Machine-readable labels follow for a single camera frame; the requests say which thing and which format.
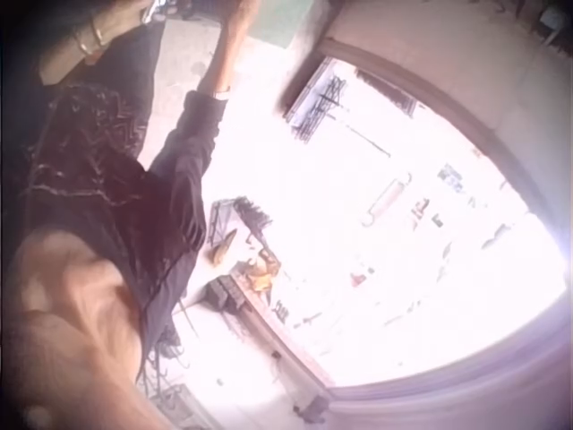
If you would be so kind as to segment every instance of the person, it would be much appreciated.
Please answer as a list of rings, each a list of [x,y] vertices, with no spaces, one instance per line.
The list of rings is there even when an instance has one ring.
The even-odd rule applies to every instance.
[[[3,208],[2,394],[30,428],[170,427],[135,381],[205,239],[201,178],[259,0],[223,3],[210,66],[147,171],[162,32],[140,26],[150,0],[117,0],[39,61],[58,86],[38,140],[18,148],[28,168],[3,155],[17,198]]]

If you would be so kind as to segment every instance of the sleeve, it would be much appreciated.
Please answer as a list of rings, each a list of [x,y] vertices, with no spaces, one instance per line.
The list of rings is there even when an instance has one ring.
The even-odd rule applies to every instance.
[[[205,237],[201,180],[211,161],[226,104],[189,92],[176,129],[150,167],[151,173],[168,183],[171,216],[195,250],[201,248]]]

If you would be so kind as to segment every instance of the hand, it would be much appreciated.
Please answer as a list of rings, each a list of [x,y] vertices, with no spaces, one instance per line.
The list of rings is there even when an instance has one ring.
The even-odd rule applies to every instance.
[[[94,18],[105,43],[141,25],[141,13],[153,0],[116,0],[103,13]]]
[[[223,25],[231,30],[247,31],[251,27],[261,0],[222,0],[223,5]]]

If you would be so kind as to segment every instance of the raised arm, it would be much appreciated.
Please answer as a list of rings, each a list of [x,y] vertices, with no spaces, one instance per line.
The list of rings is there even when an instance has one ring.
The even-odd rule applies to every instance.
[[[231,87],[235,63],[258,11],[260,0],[225,0],[221,32],[210,66],[197,91],[187,94],[184,112],[167,137],[150,172],[171,189],[171,216],[191,248],[198,251],[205,234],[201,178],[215,148]]]

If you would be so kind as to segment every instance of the bracelet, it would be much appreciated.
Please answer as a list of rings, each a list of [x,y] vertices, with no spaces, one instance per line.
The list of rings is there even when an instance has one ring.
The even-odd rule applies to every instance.
[[[90,18],[90,25],[91,25],[91,30],[93,31],[93,34],[96,37],[96,41],[98,42],[99,47],[105,47],[106,44],[104,43],[104,38],[101,35],[101,31],[99,31],[98,27],[96,27],[93,15]]]
[[[88,47],[86,47],[85,44],[81,41],[80,34],[76,29],[73,29],[72,35],[76,43],[78,44],[78,48],[80,49],[81,52],[83,52],[85,56],[90,56],[91,54],[93,54],[93,52],[91,52],[88,49]]]

